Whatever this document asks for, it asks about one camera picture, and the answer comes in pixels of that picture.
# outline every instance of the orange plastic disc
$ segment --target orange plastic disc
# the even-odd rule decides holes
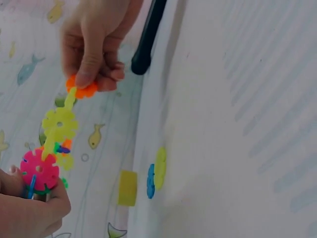
[[[72,87],[75,87],[75,79],[76,79],[76,76],[72,75],[66,81],[67,92],[69,92]],[[97,92],[97,89],[98,88],[97,88],[96,82],[93,82],[91,85],[87,86],[86,88],[83,88],[83,89],[77,88],[75,97],[77,99],[83,99],[84,97],[90,98],[94,96],[94,94]]]

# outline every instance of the toddler hand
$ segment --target toddler hand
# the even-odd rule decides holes
[[[21,171],[0,170],[0,237],[44,238],[58,230],[70,212],[70,202],[61,180],[47,202],[20,198],[24,183]]]
[[[119,46],[133,26],[143,0],[81,0],[61,28],[61,61],[76,85],[94,80],[99,91],[112,91],[124,79]]]

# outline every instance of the plastic building toy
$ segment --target plastic building toy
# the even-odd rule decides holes
[[[75,120],[72,109],[78,92],[76,87],[70,88],[69,82],[74,84],[75,76],[72,76],[66,83],[68,94],[64,106],[49,110],[42,121],[46,137],[45,143],[34,152],[28,151],[21,161],[20,169],[23,180],[29,190],[27,198],[32,198],[34,193],[41,195],[49,193],[57,184],[59,167],[68,171],[74,165],[74,159],[70,154],[71,139],[76,135],[78,122]],[[92,96],[96,90],[94,91],[94,86],[88,88],[89,90],[83,89],[79,96],[83,92],[86,96]],[[68,187],[65,178],[63,178],[63,182],[65,187]]]
[[[76,76],[73,75],[71,76],[67,82],[66,82],[66,88],[67,91],[69,92],[71,88],[75,87],[75,79]],[[96,82],[93,82],[91,85],[84,89],[77,89],[75,97],[78,99],[83,99],[84,97],[90,98],[94,96],[94,94],[97,92],[97,84]]]
[[[152,199],[155,194],[155,185],[154,185],[154,164],[151,164],[148,171],[147,179],[147,195],[149,199]]]
[[[132,171],[121,171],[119,182],[118,205],[135,205],[137,198],[137,173]]]
[[[54,166],[55,157],[48,155],[43,161],[41,159],[42,152],[39,149],[35,150],[35,154],[32,151],[28,151],[20,164],[23,180],[28,190],[32,189],[36,194],[47,193],[56,185],[59,176],[59,167]]]
[[[160,190],[164,184],[166,174],[166,150],[161,147],[157,152],[157,158],[154,166],[154,184],[155,188]]]

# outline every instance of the pink plastic disc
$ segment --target pink plastic disc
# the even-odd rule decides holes
[[[36,149],[35,155],[32,151],[27,152],[20,164],[23,180],[27,186],[30,186],[33,175],[36,175],[34,189],[45,191],[46,187],[52,189],[57,184],[59,177],[59,168],[54,166],[56,159],[53,155],[48,155],[42,161],[42,150]]]

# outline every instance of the blue plastic piece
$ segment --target blue plastic piece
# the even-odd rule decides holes
[[[154,185],[154,164],[151,164],[148,170],[148,179],[147,179],[147,195],[149,199],[152,199],[155,194],[155,185]]]
[[[59,148],[56,150],[56,152],[58,153],[64,153],[64,154],[69,154],[70,153],[70,150],[65,148],[65,147],[62,147],[62,146],[59,146]]]
[[[33,175],[32,180],[31,180],[31,184],[30,184],[28,199],[32,199],[32,197],[33,197],[35,181],[36,181],[36,175]]]

